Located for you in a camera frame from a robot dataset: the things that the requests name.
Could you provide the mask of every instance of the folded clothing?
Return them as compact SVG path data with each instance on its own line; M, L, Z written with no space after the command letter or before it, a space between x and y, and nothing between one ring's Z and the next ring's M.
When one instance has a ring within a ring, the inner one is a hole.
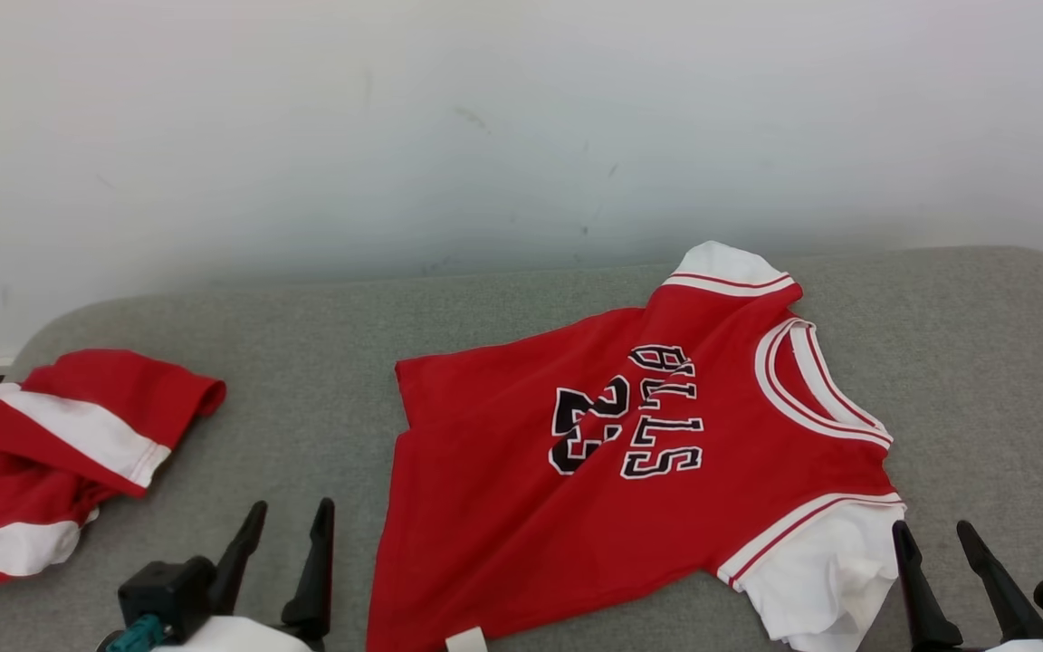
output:
M141 498L223 381L113 349L86 349L0 384L0 581L66 561L99 503Z

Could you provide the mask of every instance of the chicago bulls jersey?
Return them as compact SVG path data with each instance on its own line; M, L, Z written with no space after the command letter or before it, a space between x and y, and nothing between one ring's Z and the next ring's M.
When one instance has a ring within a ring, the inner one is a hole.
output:
M645 309L398 363L409 431L368 652L495 638L698 570L748 594L773 639L853 651L903 508L891 436L832 384L787 309L800 294L700 244Z

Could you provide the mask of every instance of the gray table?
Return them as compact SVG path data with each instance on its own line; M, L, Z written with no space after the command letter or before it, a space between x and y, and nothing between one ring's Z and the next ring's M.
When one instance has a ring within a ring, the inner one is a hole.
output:
M1030 589L1043 578L1043 255L945 248L773 261L806 289L836 383L896 437L888 470L949 618L998 631L955 535L969 518ZM94 649L115 590L152 559L218 556L252 501L271 509L239 612L274 621L319 497L337 505L330 649L360 651L373 555L405 429L394 360L514 340L640 305L672 265L419 277L212 292L90 306L26 345L11 379L65 352L124 346L224 379L142 501L114 500L69 562L0 586L0 649ZM717 642L715 647L703 642ZM906 649L893 589L864 649ZM653 597L492 642L492 652L782 649L750 603L706 575Z

